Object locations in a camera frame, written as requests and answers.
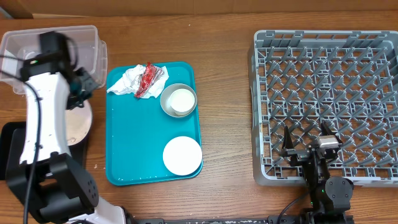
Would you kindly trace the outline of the brown cardboard backdrop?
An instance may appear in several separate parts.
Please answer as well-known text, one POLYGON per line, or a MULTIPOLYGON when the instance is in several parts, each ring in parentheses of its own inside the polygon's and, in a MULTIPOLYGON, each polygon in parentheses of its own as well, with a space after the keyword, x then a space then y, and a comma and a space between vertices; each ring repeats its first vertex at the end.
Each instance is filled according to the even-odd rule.
POLYGON ((396 10, 396 0, 3 0, 14 18, 61 16, 156 16, 262 12, 396 10))

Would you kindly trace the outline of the grey dishwasher rack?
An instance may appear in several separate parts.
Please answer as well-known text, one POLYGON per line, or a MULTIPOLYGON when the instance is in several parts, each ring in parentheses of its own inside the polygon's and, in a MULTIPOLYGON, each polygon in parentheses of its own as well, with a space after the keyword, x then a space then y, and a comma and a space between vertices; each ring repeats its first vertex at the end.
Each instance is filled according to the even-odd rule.
POLYGON ((281 156, 321 135, 342 140, 330 173, 363 187, 397 186, 397 32, 259 30, 248 52, 252 166, 259 185, 300 185, 281 156))

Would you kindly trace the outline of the large white plate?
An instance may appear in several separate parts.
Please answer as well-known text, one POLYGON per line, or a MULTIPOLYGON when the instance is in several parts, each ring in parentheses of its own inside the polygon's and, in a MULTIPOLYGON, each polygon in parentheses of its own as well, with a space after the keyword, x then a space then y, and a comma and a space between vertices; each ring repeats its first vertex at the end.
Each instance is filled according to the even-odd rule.
POLYGON ((65 111, 66 137, 68 146, 73 146, 84 140, 90 132, 93 122, 93 112, 88 100, 83 107, 65 111))

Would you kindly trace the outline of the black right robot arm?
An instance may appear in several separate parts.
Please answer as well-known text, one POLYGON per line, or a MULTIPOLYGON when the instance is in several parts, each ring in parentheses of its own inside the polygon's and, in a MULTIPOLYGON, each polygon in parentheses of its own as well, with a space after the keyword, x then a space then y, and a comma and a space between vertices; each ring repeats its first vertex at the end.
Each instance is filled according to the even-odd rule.
POLYGON ((346 214, 351 208, 354 183, 344 177, 332 176, 328 169, 329 163, 337 160, 343 142, 325 122, 320 127, 322 134, 301 150, 294 147, 289 128, 284 128, 281 156, 288 157, 292 167, 302 167, 308 192, 290 202, 277 217, 277 223, 354 223, 354 218, 346 214), (310 197, 310 208, 302 209, 294 217, 284 215, 306 196, 310 197))

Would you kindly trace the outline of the black plastic tray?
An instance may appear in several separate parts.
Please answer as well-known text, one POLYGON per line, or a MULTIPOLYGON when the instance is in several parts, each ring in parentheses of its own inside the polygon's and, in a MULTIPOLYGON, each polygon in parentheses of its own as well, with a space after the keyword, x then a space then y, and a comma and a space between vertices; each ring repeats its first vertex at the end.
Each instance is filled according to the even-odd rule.
MULTIPOLYGON (((8 169, 13 169, 19 165, 19 159, 24 148, 25 141, 25 121, 8 122, 1 130, 1 180, 6 179, 8 169)), ((86 151, 88 149, 89 135, 83 140, 69 146, 72 158, 83 168, 86 164, 86 151)))

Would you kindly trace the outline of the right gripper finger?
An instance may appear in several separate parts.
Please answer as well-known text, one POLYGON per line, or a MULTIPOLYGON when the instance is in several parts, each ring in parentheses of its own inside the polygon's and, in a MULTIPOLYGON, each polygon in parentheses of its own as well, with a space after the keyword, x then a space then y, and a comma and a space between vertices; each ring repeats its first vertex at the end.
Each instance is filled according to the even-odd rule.
POLYGON ((292 138, 291 138, 288 126, 284 127, 284 141, 283 141, 283 144, 282 144, 282 148, 283 148, 283 150, 293 149, 294 148, 294 145, 293 145, 293 142, 292 142, 292 138))
POLYGON ((326 121, 322 121, 320 123, 320 129, 322 132, 322 136, 331 136, 331 135, 334 136, 336 134, 329 128, 329 125, 326 123, 326 121))

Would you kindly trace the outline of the red snack wrapper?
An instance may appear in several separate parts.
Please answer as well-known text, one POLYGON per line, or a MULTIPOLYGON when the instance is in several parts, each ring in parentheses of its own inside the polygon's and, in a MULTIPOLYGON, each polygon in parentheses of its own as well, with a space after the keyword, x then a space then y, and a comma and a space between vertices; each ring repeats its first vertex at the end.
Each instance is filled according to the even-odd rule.
POLYGON ((149 91, 153 84, 163 76, 164 71, 148 62, 144 74, 141 76, 139 88, 135 93, 136 98, 143 98, 144 95, 149 91))

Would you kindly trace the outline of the white napkin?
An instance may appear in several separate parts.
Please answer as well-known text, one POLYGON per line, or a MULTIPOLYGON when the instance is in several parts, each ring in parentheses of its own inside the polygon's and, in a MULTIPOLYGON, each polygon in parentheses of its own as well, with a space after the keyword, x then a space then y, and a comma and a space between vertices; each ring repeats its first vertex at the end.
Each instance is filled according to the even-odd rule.
MULTIPOLYGON (((138 98, 157 98, 163 92, 165 83, 169 79, 166 66, 158 67, 151 65, 151 67, 155 68, 154 79, 148 86, 148 89, 143 91, 138 98)), ((107 92, 114 93, 115 95, 136 94, 141 87, 142 78, 147 71, 149 70, 143 65, 137 65, 134 68, 127 69, 122 74, 122 77, 107 89, 107 92)))

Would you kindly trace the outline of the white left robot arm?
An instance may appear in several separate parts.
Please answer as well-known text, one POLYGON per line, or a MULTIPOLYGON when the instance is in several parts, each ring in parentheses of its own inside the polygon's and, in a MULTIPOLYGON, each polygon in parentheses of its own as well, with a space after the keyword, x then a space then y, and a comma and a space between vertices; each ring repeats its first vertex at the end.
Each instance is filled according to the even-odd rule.
POLYGON ((134 223, 125 208, 100 197, 93 176, 72 158, 66 110, 82 108, 98 84, 71 58, 72 39, 59 32, 39 35, 40 51, 23 60, 17 80, 27 100, 25 143, 19 165, 6 175, 24 205, 23 222, 134 223))

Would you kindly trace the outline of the clear plastic bin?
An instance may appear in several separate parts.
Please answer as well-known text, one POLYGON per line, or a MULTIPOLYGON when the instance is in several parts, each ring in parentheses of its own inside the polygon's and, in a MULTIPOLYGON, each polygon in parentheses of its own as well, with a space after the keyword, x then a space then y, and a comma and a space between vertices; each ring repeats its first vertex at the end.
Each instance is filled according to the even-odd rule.
POLYGON ((20 77, 20 69, 23 63, 16 59, 22 58, 27 60, 40 54, 39 35, 50 31, 64 34, 75 41, 74 44, 68 43, 71 59, 75 58, 75 52, 77 52, 77 67, 83 67, 91 75, 93 80, 99 84, 99 87, 103 87, 106 83, 108 70, 107 46, 100 39, 97 28, 89 25, 12 30, 6 32, 1 40, 1 54, 12 58, 1 59, 1 81, 12 86, 15 94, 23 95, 25 93, 25 85, 23 83, 5 76, 4 73, 20 77))

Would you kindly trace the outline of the white paper cup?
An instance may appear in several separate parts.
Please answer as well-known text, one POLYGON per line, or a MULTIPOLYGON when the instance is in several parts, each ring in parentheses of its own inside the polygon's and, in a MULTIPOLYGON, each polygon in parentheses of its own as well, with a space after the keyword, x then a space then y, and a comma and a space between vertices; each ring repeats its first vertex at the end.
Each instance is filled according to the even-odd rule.
POLYGON ((170 107, 179 116, 189 114, 195 106, 195 96, 190 90, 183 88, 175 90, 169 101, 170 107))

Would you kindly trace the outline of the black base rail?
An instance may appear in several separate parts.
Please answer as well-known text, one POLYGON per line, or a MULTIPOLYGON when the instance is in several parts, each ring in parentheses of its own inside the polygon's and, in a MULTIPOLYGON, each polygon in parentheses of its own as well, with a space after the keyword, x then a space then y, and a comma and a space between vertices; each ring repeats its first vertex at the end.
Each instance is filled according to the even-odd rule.
MULTIPOLYGON (((278 215, 271 215, 267 218, 213 218, 213 219, 185 219, 185 220, 164 220, 163 218, 146 218, 135 221, 139 224, 276 224, 278 215)), ((308 223, 300 218, 299 215, 283 215, 281 224, 308 223)), ((347 216, 346 221, 315 221, 312 223, 349 223, 354 224, 352 216, 347 216)))

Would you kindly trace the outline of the grey metal bowl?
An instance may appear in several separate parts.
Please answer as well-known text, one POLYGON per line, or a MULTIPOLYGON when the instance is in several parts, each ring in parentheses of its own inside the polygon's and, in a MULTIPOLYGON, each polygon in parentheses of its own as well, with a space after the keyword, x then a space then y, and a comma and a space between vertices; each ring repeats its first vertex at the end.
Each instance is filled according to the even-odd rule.
POLYGON ((193 95, 195 96, 195 106, 194 106, 194 108, 189 112, 189 114, 190 114, 191 112, 193 112, 193 110, 194 110, 194 109, 196 108, 196 106, 197 106, 197 96, 196 96, 196 93, 195 93, 195 91, 193 90, 193 88, 191 88, 190 86, 188 86, 188 85, 186 85, 186 84, 183 84, 183 83, 175 83, 175 84, 172 84, 172 85, 168 86, 167 88, 164 89, 164 91, 162 92, 162 94, 161 94, 161 96, 160 96, 160 105, 161 105, 161 108, 163 109, 163 111, 164 111, 166 114, 168 114, 169 116, 175 117, 175 118, 182 118, 182 117, 185 117, 185 116, 188 116, 188 115, 189 115, 189 114, 186 114, 186 115, 183 115, 183 116, 179 116, 179 115, 177 115, 177 114, 173 111, 173 109, 170 107, 170 101, 169 101, 169 99, 170 99, 171 94, 172 94, 175 90, 178 90, 178 89, 181 89, 181 88, 190 90, 190 91, 193 93, 193 95))

